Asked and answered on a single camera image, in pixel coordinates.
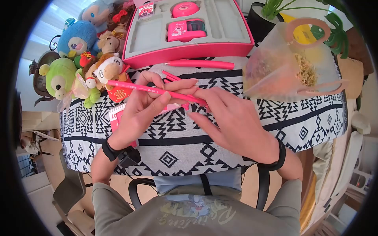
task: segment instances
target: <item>black watch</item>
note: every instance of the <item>black watch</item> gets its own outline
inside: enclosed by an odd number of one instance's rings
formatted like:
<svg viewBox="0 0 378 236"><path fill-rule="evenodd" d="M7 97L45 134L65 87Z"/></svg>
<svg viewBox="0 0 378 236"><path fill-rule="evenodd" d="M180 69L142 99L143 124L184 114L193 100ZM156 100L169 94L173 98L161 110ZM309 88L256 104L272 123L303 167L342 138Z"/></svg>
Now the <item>black watch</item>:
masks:
<svg viewBox="0 0 378 236"><path fill-rule="evenodd" d="M122 167L129 167L136 165L141 161L141 155L138 149L135 149L132 146L128 146L127 148L124 148L122 150L114 150L109 145L108 138L102 143L102 150L111 162L118 158L119 164Z"/></svg>
<svg viewBox="0 0 378 236"><path fill-rule="evenodd" d="M286 158L286 148L285 148L285 145L284 145L284 143L280 139L277 139L277 140L278 140L278 146L280 148L280 153L279 153L278 161L273 162L272 164L262 164L262 163L259 163L259 165L265 167L269 171L278 170L285 163L285 158Z"/></svg>

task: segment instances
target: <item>pink notebook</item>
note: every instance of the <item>pink notebook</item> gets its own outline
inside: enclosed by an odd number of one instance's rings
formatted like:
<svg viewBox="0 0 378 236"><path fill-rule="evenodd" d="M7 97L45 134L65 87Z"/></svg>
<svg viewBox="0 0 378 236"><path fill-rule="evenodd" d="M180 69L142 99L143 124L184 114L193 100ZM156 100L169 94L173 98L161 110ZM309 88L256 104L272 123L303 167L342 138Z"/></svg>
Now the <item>pink notebook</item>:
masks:
<svg viewBox="0 0 378 236"><path fill-rule="evenodd" d="M112 127L112 131L116 131L118 129L118 126L119 126L119 122L121 121L121 117L122 117L122 113L123 113L123 110L125 109L125 106L126 106L126 103L124 104L121 104L119 106L116 106L116 107L113 107L112 109L109 109L109 120L110 120L110 126ZM174 104L169 104L167 105L167 109L166 110L162 110L160 114L163 114L163 113L166 113L168 111L172 111L174 109L177 109L177 108L180 108L181 105L180 104L177 104L177 103L174 103ZM131 143L131 145L133 147L137 147L138 146L138 140L136 141L133 141Z"/></svg>

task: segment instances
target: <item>fingernail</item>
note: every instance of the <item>fingernail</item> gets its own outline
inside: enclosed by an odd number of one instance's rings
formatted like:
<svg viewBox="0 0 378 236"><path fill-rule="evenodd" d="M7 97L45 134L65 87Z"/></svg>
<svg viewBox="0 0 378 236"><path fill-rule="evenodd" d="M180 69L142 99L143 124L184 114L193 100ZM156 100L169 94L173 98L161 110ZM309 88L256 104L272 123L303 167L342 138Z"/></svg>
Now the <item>fingernail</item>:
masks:
<svg viewBox="0 0 378 236"><path fill-rule="evenodd" d="M165 98L165 99L167 99L167 100L169 100L170 99L170 94L169 94L169 92L164 92L163 93L163 97Z"/></svg>

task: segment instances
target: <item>black plant pot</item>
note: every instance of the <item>black plant pot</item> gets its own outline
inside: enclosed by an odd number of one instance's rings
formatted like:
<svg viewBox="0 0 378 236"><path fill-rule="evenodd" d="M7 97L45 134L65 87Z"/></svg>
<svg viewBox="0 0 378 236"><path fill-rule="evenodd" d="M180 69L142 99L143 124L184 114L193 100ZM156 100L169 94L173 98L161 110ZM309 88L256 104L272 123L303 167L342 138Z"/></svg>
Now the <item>black plant pot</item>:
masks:
<svg viewBox="0 0 378 236"><path fill-rule="evenodd" d="M256 8L260 10L260 7L262 8L263 6L265 6L264 3L252 3L248 13L247 23L249 29L251 30L251 34L253 36L253 39L255 40L255 43L262 42L262 40L276 25L275 23L270 22L267 19L259 16L259 14L255 12ZM284 19L280 14L278 14L276 18L278 19L276 19L276 22L284 22Z"/></svg>

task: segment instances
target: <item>white curtain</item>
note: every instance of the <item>white curtain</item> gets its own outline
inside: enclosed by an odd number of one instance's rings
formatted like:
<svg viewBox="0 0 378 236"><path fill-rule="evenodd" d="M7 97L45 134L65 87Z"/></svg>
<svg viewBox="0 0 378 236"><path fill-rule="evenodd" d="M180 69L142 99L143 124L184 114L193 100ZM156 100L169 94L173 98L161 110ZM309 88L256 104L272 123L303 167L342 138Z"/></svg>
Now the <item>white curtain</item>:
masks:
<svg viewBox="0 0 378 236"><path fill-rule="evenodd" d="M68 18L77 20L81 10L94 1L53 0L34 26L21 57L38 61L44 52L50 50L51 39L55 35L62 34L65 20Z"/></svg>

